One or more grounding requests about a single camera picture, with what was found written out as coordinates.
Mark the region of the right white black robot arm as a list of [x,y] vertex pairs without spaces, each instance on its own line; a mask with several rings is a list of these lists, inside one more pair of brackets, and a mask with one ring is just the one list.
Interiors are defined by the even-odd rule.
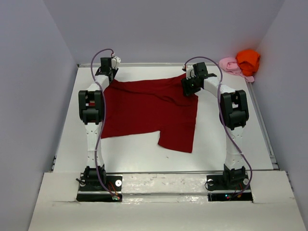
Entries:
[[205,188],[210,192],[243,190],[248,175],[241,150],[243,130],[249,119],[247,96],[244,90],[235,90],[222,83],[223,75],[209,73],[204,62],[184,65],[186,77],[181,80],[183,93],[191,96],[206,90],[216,96],[219,119],[226,133],[226,159],[220,175],[207,177]]

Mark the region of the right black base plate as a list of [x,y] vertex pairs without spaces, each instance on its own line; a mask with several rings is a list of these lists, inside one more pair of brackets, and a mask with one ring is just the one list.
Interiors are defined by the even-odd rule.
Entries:
[[248,184],[248,176],[244,180],[229,186],[222,180],[222,175],[207,176],[205,189],[208,191],[207,198],[209,202],[253,201],[250,186],[242,192]]

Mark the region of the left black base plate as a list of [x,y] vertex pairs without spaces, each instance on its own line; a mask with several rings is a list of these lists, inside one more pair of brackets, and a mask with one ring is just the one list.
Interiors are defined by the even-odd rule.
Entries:
[[105,188],[98,182],[96,185],[79,184],[76,200],[78,202],[122,202],[122,175],[107,175]]

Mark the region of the pink t shirt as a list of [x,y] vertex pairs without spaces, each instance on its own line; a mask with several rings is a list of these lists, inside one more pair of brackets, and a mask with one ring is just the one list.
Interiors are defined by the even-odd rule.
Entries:
[[243,74],[241,68],[238,66],[237,60],[233,57],[223,58],[218,64],[222,70],[230,75],[241,76],[246,80],[246,82],[250,83],[255,81],[253,76],[245,76]]

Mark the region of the orange t shirt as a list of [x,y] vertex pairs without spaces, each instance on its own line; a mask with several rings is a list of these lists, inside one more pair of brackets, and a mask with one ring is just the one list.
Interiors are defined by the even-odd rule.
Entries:
[[259,69],[260,54],[247,49],[237,53],[236,60],[244,76],[253,76]]

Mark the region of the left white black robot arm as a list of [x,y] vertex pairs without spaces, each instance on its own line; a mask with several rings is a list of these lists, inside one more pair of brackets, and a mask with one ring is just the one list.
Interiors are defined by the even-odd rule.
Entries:
[[101,135],[105,120],[105,97],[103,91],[114,80],[121,59],[113,54],[100,58],[96,72],[91,69],[93,83],[78,92],[79,118],[83,122],[87,137],[87,163],[81,185],[90,185],[96,190],[109,191],[101,150]]

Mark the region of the dark red t shirt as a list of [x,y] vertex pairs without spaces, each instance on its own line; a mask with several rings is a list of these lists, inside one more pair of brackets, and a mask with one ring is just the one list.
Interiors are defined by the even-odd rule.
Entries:
[[191,153],[198,96],[184,96],[185,75],[165,79],[120,82],[105,90],[106,123],[102,138],[159,132],[163,148]]

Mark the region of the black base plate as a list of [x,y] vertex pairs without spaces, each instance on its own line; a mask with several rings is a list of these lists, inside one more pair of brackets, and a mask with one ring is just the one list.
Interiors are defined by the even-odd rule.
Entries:
[[229,186],[222,180],[222,175],[207,176],[205,189],[208,191],[207,198],[209,202],[253,201],[250,186],[242,192],[248,184],[248,176],[244,180]]
[[79,184],[76,200],[78,202],[122,202],[122,175],[107,175],[105,188],[98,182],[96,185]]

